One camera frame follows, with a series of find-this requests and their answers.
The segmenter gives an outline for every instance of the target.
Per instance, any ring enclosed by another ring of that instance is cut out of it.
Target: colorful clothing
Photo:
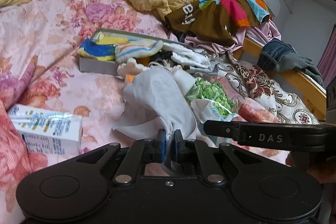
[[[230,47],[239,28],[268,22],[269,10],[262,0],[197,0],[165,19],[177,36],[190,34]]]
[[[80,45],[77,53],[82,57],[93,58],[99,61],[114,61],[114,45],[99,45],[89,38],[85,39]]]

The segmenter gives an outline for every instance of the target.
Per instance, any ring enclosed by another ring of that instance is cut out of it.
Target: pink fabric
[[[68,159],[27,153],[5,111],[13,103],[82,115],[80,153],[110,142],[132,144],[111,131],[124,110],[123,81],[81,73],[73,56],[101,25],[168,38],[151,13],[138,13],[123,0],[33,0],[0,9],[0,223],[24,219],[15,196],[22,178]],[[146,170],[163,173],[155,165]]]
[[[277,38],[281,40],[281,34],[278,31],[278,28],[273,23],[273,21],[269,20],[269,22],[264,22],[263,24],[257,27],[242,27],[240,28],[236,35],[233,37],[235,44],[231,47],[224,47],[217,43],[203,41],[198,39],[197,37],[187,36],[184,40],[184,43],[192,45],[195,48],[203,48],[210,52],[215,53],[224,53],[224,52],[233,52],[240,49],[243,46],[244,38],[246,35],[249,35],[253,39],[261,42],[266,45],[273,38]]]
[[[240,20],[247,20],[247,14],[237,0],[221,0],[220,3],[226,8],[236,24],[239,24]]]
[[[197,37],[191,37],[189,35],[186,36],[186,38],[184,39],[184,43],[189,44],[195,48],[203,48],[210,52],[215,52],[219,54],[223,52],[233,52],[243,46],[245,30],[246,30],[246,27],[242,27],[237,31],[236,35],[232,37],[233,40],[235,41],[235,44],[233,44],[231,47],[228,47],[228,48],[222,45],[219,45],[217,43],[200,40]]]
[[[246,29],[246,35],[249,35],[264,45],[270,42],[273,38],[281,40],[281,34],[272,20],[264,22],[257,27],[248,27]]]
[[[325,47],[322,58],[317,65],[319,69],[324,86],[328,86],[336,77],[336,27],[331,33],[329,42]]]

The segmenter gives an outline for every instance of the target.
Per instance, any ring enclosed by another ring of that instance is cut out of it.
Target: metal screw
[[[218,174],[209,175],[207,180],[213,183],[220,183],[224,180],[224,177]]]
[[[172,182],[172,181],[166,181],[166,185],[167,185],[167,186],[170,186],[170,187],[171,187],[171,186],[174,186],[174,182]]]
[[[115,177],[115,181],[119,183],[129,183],[132,177],[129,175],[118,175]]]

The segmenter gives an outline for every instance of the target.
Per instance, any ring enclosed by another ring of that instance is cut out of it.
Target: floral blanket
[[[123,147],[132,144],[133,139],[111,130],[124,110],[123,81],[81,73],[76,65],[75,49],[101,26],[169,38],[151,13],[136,12],[123,0],[33,0],[0,9],[0,223],[17,224],[24,219],[15,196],[22,178],[68,159],[27,153],[6,114],[12,104],[82,115],[80,153],[110,142]],[[258,68],[215,58],[219,76],[226,77],[241,95],[254,99],[281,122],[308,121],[298,97],[262,77]],[[251,151],[285,162],[285,152]],[[147,174],[163,173],[158,165],[151,167]]]

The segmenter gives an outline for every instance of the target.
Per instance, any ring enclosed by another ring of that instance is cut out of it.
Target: nutrition label
[[[62,148],[62,140],[57,138],[51,138],[52,142],[49,142],[48,137],[41,137],[35,134],[22,133],[23,140],[27,145],[29,152],[39,152],[44,154],[56,154],[64,155],[64,149]]]

